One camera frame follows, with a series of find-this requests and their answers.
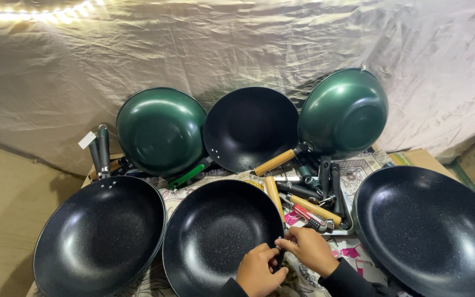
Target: hand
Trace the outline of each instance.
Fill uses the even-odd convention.
[[[310,228],[291,227],[284,240],[279,239],[274,243],[291,252],[303,265],[322,277],[328,277],[340,264],[333,256],[327,241]]]
[[[260,244],[243,257],[237,269],[236,282],[248,297],[265,297],[285,280],[289,272],[287,267],[281,267],[274,274],[270,267],[278,264],[273,258],[279,253],[277,248]]]

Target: patterned tablecloth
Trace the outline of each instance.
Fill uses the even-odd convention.
[[[379,163],[372,155],[361,155],[344,161],[338,161],[340,165],[340,179],[341,183],[347,190],[349,200],[353,202],[353,197],[362,181],[373,171],[380,168]],[[294,169],[287,168],[286,170],[274,171],[275,175],[297,176]],[[236,179],[237,174],[227,175],[225,177],[205,177],[195,183],[178,191],[172,191],[167,188],[166,182],[162,180],[155,183],[159,188],[168,212],[168,218],[172,215],[175,208],[188,194],[195,189],[209,182],[220,179]],[[381,271],[375,267],[373,261],[365,253],[360,245],[360,241],[356,235],[345,238],[336,237],[328,240],[333,248],[341,253],[340,256],[349,261],[354,269],[358,271],[363,277],[371,282],[379,282],[386,284],[387,280]],[[287,297],[324,297],[329,296],[326,292],[312,291],[309,287],[303,284],[300,278],[287,279],[279,289],[274,291],[270,296],[287,296]],[[31,289],[27,296],[44,297],[44,295],[37,289]],[[164,268],[162,266],[162,254],[158,254],[152,262],[149,269],[132,282],[121,292],[115,295],[116,297],[172,297],[176,296],[170,287]]]

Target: green pan exterior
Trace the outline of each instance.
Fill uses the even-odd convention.
[[[353,157],[379,138],[388,117],[388,99],[368,71],[348,68],[326,77],[304,103],[298,133],[313,154],[334,160]]]
[[[204,155],[201,131],[206,112],[190,95],[152,88],[131,96],[117,115],[120,147],[137,168],[171,177]]]

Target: wok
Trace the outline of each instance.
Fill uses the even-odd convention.
[[[179,297],[212,296],[235,277],[243,256],[283,236],[276,206],[246,182],[219,180],[190,193],[168,222],[162,262]],[[281,265],[283,255],[278,255]]]
[[[221,97],[208,112],[203,141],[209,158],[179,178],[179,186],[217,163],[232,172],[253,169],[298,144],[298,111],[284,94],[265,87],[246,87]]]
[[[475,297],[475,193],[412,166],[373,172],[353,202],[365,250],[406,291]]]
[[[368,71],[348,68],[323,79],[300,112],[300,145],[257,166],[261,176],[302,151],[316,158],[333,160],[355,156],[379,138],[386,125],[388,99],[377,79]]]
[[[137,168],[155,176],[176,176],[204,156],[205,117],[202,106],[186,93],[171,88],[143,90],[118,111],[118,141]]]
[[[121,290],[151,263],[164,238],[166,209],[148,182],[108,174],[108,133],[91,147],[102,179],[70,196],[36,243],[33,272],[50,297],[104,297]]]

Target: white tag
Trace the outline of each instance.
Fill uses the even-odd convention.
[[[80,142],[78,143],[78,145],[80,145],[80,147],[85,150],[85,148],[96,138],[96,135],[95,133],[93,132],[89,132],[87,133],[87,135],[82,138],[82,140],[80,140]]]

